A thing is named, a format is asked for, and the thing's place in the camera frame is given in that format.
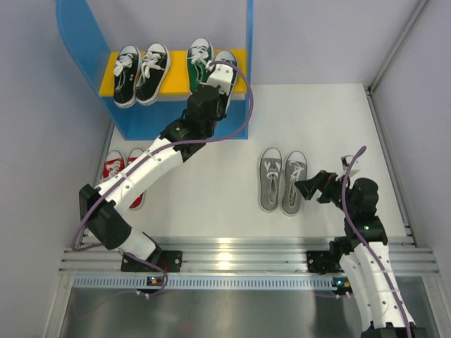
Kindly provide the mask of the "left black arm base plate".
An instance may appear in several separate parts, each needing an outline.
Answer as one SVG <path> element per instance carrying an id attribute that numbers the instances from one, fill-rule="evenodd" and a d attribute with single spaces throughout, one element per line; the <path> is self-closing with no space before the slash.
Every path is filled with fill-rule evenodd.
<path id="1" fill-rule="evenodd" d="M 183 252 L 178 250 L 157 249 L 147 260 L 135 257 L 131 253 L 122 253 L 121 271 L 126 273 L 156 272 L 156 267 L 165 273 L 179 273 L 183 261 Z"/>

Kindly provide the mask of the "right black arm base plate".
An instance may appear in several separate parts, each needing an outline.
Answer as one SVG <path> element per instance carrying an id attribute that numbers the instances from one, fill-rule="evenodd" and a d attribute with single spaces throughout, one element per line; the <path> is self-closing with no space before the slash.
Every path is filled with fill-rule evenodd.
<path id="1" fill-rule="evenodd" d="M 307 270 L 309 273 L 325 275 L 342 273 L 338 257 L 330 251 L 307 251 Z"/>

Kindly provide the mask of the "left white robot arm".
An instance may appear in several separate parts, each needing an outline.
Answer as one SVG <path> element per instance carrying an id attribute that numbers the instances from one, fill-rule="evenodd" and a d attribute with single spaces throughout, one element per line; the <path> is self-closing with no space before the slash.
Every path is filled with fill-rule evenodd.
<path id="1" fill-rule="evenodd" d="M 160 177 L 214 142 L 216 125 L 226 117 L 232 88 L 231 83 L 200 84 L 189 96 L 182 115 L 143 154 L 96 187 L 87 184 L 79 192 L 82 227 L 105 249 L 119 249 L 135 260 L 135 272 L 145 280 L 159 273 L 160 246 L 129 225 L 123 214 Z"/>

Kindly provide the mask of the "green canvas sneaker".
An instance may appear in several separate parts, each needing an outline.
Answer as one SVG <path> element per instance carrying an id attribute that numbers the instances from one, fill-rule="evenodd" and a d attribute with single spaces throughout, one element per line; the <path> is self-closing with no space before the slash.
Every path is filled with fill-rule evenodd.
<path id="1" fill-rule="evenodd" d="M 227 51 L 227 50 L 220 51 L 216 55 L 214 61 L 231 61 L 235 65 L 235 67 L 238 66 L 238 62 L 237 62 L 237 59 L 236 59 L 235 55 L 232 52 Z M 235 83 L 236 82 L 237 82 L 237 71 L 235 70 Z M 227 95 L 227 94 L 220 94 L 219 93 L 220 94 L 220 99 L 222 100 L 222 103 L 224 105 L 225 111 L 228 110 L 228 107 L 229 107 L 229 104 L 230 104 L 230 97 L 231 97 L 231 94 L 232 94 L 233 90 L 231 91 L 231 93 L 229 95 Z"/>
<path id="2" fill-rule="evenodd" d="M 214 59 L 211 42 L 203 37 L 193 41 L 187 50 L 187 74 L 189 91 L 192 94 L 199 84 L 206 82 L 209 76 L 208 64 Z"/>

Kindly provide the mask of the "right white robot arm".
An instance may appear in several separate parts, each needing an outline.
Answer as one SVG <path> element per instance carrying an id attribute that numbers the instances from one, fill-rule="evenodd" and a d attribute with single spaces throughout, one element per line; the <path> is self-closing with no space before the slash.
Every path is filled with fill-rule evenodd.
<path id="1" fill-rule="evenodd" d="M 341 237 L 330 241 L 326 251 L 308 251 L 308 271 L 330 273 L 335 295 L 356 299 L 362 337 L 427 337 L 418 327 L 402 299 L 389 254 L 388 237 L 377 216 L 378 185 L 368 178 L 352 182 L 324 170 L 309 180 L 294 183 L 310 200 L 316 192 L 320 204 L 332 203 L 345 215 Z"/>

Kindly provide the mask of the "red canvas sneaker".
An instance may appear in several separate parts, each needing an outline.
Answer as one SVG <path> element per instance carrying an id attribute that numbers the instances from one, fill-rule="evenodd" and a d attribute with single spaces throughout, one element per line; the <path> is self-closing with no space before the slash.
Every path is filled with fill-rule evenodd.
<path id="1" fill-rule="evenodd" d="M 145 165 L 149 160 L 148 156 L 142 158 L 144 151 L 141 148 L 134 148 L 130 154 L 128 155 L 128 164 L 130 165 L 135 160 L 139 160 L 139 163 L 135 166 L 135 170 L 132 172 L 132 181 L 134 184 L 137 184 L 137 176 L 138 172 L 142 172 L 145 169 Z M 145 189 L 142 190 L 142 193 L 133 201 L 130 205 L 130 210 L 137 210 L 140 208 L 144 201 Z"/>
<path id="2" fill-rule="evenodd" d="M 119 151 L 110 151 L 106 157 L 103 167 L 101 182 L 105 182 L 115 177 L 121 170 L 125 168 L 125 161 Z"/>

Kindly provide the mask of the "black canvas sneaker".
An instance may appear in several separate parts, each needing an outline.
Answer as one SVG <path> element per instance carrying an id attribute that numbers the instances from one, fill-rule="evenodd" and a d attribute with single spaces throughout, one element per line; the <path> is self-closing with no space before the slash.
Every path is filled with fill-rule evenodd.
<path id="1" fill-rule="evenodd" d="M 142 65 L 142 54 L 133 45 L 124 46 L 113 69 L 113 99 L 117 107 L 129 108 L 136 100 L 135 85 Z"/>
<path id="2" fill-rule="evenodd" d="M 171 66 L 171 55 L 165 45 L 153 43 L 144 54 L 136 84 L 136 99 L 143 106 L 153 104 Z"/>

